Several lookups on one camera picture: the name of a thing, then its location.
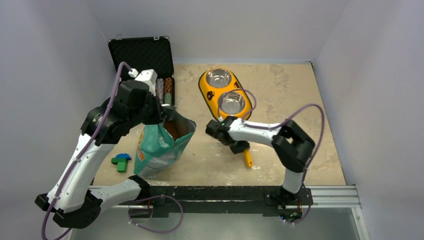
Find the green blue toy blocks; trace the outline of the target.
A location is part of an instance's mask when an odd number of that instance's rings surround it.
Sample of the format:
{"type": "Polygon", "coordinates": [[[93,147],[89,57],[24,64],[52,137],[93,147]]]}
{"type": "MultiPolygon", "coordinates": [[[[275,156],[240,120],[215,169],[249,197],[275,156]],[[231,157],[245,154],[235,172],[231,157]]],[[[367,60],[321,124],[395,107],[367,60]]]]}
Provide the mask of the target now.
{"type": "Polygon", "coordinates": [[[116,165],[116,170],[119,173],[126,173],[128,169],[128,163],[131,159],[132,158],[128,153],[119,153],[111,159],[111,163],[116,165]]]}

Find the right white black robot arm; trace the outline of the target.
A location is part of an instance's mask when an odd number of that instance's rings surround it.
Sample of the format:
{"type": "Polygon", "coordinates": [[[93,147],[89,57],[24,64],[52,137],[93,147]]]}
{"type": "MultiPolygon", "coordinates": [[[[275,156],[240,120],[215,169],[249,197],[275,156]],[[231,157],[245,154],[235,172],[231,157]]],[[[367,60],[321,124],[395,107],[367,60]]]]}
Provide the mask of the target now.
{"type": "Polygon", "coordinates": [[[286,168],[280,196],[288,204],[300,198],[307,161],[312,157],[315,142],[291,119],[284,125],[244,121],[227,116],[223,121],[211,120],[205,133],[228,146],[233,154],[250,148],[250,143],[274,149],[286,168]]]}

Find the yellow double pet bowl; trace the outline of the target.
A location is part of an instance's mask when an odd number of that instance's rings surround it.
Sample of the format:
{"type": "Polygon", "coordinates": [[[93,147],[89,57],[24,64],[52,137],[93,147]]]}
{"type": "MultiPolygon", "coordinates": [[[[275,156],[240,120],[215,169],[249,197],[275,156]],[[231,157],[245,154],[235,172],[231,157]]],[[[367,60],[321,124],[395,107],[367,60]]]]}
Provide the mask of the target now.
{"type": "Polygon", "coordinates": [[[211,68],[200,76],[198,87],[215,120],[222,121],[227,116],[250,118],[252,102],[232,71],[211,68]]]}

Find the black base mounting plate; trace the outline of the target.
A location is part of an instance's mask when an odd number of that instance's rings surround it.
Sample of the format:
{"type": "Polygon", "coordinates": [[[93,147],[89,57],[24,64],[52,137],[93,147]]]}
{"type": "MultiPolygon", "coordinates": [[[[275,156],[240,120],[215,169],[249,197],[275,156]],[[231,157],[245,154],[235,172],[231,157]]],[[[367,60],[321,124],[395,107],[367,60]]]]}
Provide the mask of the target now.
{"type": "Polygon", "coordinates": [[[185,214],[260,214],[263,217],[294,217],[313,204],[309,188],[296,194],[282,186],[151,186],[138,201],[129,206],[149,206],[153,217],[166,218],[170,213],[185,214]]]}

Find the green dog food bag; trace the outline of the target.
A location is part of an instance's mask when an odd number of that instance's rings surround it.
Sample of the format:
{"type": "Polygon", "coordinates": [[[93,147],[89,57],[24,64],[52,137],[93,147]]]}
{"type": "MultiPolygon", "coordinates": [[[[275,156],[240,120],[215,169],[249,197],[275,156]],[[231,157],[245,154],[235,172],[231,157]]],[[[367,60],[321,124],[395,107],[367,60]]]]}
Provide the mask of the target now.
{"type": "Polygon", "coordinates": [[[177,162],[193,137],[197,125],[177,112],[174,106],[162,105],[165,118],[159,124],[145,125],[138,140],[134,174],[154,178],[177,162]]]}

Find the black poker chip case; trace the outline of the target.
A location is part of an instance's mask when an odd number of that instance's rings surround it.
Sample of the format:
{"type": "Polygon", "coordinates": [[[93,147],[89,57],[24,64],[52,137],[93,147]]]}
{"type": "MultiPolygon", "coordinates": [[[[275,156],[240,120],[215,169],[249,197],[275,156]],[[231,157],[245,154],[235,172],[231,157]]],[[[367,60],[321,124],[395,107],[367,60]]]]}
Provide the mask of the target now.
{"type": "Polygon", "coordinates": [[[162,102],[175,105],[176,84],[171,43],[168,36],[115,38],[107,43],[115,68],[126,62],[139,72],[153,69],[163,79],[162,102]]]}

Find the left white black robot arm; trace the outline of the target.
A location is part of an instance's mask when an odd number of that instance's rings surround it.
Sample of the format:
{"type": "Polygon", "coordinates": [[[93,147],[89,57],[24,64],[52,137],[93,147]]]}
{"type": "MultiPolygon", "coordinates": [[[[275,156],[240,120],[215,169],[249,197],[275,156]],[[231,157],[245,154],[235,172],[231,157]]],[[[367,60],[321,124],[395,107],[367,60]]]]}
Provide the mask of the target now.
{"type": "Polygon", "coordinates": [[[43,211],[53,212],[62,228],[83,229],[105,210],[129,201],[138,205],[149,199],[149,185],[130,176],[119,184],[90,189],[100,165],[123,136],[140,124],[162,122],[163,109],[150,80],[126,80],[113,96],[90,110],[81,126],[75,151],[61,178],[48,192],[36,197],[43,211]]]}

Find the yellow plastic scoop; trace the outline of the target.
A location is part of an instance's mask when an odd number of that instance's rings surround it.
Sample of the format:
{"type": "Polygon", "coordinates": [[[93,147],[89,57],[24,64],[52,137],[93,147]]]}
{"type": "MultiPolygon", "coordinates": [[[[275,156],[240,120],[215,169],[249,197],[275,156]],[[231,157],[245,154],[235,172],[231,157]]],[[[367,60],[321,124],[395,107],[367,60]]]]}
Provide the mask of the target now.
{"type": "Polygon", "coordinates": [[[249,149],[245,149],[243,151],[243,157],[244,157],[245,165],[248,168],[252,168],[254,166],[254,164],[253,164],[252,155],[251,155],[249,149]]]}

